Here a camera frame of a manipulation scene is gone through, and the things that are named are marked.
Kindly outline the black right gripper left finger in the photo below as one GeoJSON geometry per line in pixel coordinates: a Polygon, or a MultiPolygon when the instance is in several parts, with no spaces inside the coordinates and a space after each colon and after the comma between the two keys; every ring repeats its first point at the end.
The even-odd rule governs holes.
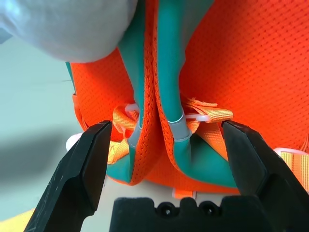
{"type": "Polygon", "coordinates": [[[89,127],[60,160],[25,231],[79,232],[104,185],[112,123],[89,127]]]}

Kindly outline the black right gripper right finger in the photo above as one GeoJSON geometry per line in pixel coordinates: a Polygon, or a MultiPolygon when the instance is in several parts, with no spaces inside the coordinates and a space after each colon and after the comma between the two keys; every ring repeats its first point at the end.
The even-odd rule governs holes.
{"type": "Polygon", "coordinates": [[[309,195],[284,160],[250,127],[222,123],[228,162],[241,195],[254,196],[276,232],[309,230],[309,195]]]}

